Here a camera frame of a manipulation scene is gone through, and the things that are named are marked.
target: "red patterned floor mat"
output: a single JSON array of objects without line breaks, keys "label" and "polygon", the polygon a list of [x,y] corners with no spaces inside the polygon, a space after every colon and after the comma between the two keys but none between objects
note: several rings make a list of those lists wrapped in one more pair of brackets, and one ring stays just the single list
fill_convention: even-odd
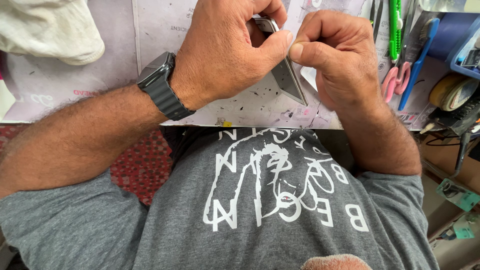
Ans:
[{"label": "red patterned floor mat", "polygon": [[[4,143],[15,137],[21,126],[0,125],[0,152]],[[125,150],[110,166],[112,182],[133,192],[147,205],[170,175],[172,152],[158,129],[152,130]]]}]

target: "phone frame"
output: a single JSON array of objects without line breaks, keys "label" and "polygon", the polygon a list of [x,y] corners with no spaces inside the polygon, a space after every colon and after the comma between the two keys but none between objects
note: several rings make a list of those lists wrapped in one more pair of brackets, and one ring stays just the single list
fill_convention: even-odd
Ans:
[{"label": "phone frame", "polygon": [[[254,20],[255,20],[255,23],[258,25],[258,27],[260,28],[261,31],[263,32],[272,32],[272,33],[275,33],[276,31],[279,31],[278,29],[278,26],[276,25],[276,22],[274,19],[270,18],[270,17],[254,17]],[[293,83],[295,84],[295,88],[297,89],[301,99],[299,99],[298,97],[295,97],[293,95],[291,95],[290,93],[282,90],[280,88],[280,86],[278,85],[278,82],[276,81],[276,78],[275,78],[275,83],[276,83],[276,86],[278,87],[278,89],[280,89],[280,92],[285,94],[287,97],[293,99],[294,101],[300,103],[300,104],[303,104],[305,106],[308,105],[308,101],[307,99],[305,98],[305,95],[303,94],[303,91],[300,87],[300,83],[299,83],[299,80],[297,78],[297,76],[295,75],[295,72],[293,71],[293,68],[292,68],[292,64],[291,64],[291,60],[290,58],[288,57],[288,55],[286,56],[285,58],[285,62],[287,63],[287,68],[288,68],[288,71],[290,72],[290,75],[292,77],[292,80],[293,80]]]}]

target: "black smartwatch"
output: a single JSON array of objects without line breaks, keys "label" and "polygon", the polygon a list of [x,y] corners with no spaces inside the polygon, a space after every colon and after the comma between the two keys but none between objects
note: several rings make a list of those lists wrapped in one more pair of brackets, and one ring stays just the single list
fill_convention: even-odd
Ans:
[{"label": "black smartwatch", "polygon": [[168,76],[175,68],[175,54],[164,52],[148,64],[138,76],[138,87],[145,91],[158,109],[170,120],[177,121],[194,114],[180,102],[168,84]]}]

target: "blue toothbrush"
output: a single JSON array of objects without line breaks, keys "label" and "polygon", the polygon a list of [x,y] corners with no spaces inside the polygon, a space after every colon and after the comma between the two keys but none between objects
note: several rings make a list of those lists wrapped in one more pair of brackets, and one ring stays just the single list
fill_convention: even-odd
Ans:
[{"label": "blue toothbrush", "polygon": [[420,32],[420,39],[427,38],[425,45],[423,46],[423,50],[421,52],[420,58],[413,64],[412,72],[410,74],[410,80],[408,81],[407,88],[403,92],[402,99],[400,100],[400,104],[398,105],[398,110],[403,110],[405,108],[405,104],[407,103],[407,99],[412,92],[413,85],[417,81],[417,77],[420,73],[421,67],[423,66],[423,61],[425,60],[425,56],[427,55],[428,49],[432,44],[433,37],[437,34],[438,23],[440,19],[433,18],[429,20],[425,26],[422,28]]}]

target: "smartphone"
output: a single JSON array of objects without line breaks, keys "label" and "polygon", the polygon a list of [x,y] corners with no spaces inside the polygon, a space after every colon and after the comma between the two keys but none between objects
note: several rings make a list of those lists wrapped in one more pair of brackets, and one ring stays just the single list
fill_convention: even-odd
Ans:
[{"label": "smartphone", "polygon": [[[269,17],[257,17],[254,19],[265,37],[269,37],[272,33],[278,31],[278,26],[274,19]],[[272,74],[282,93],[300,104],[308,105],[288,56],[272,69]]]}]

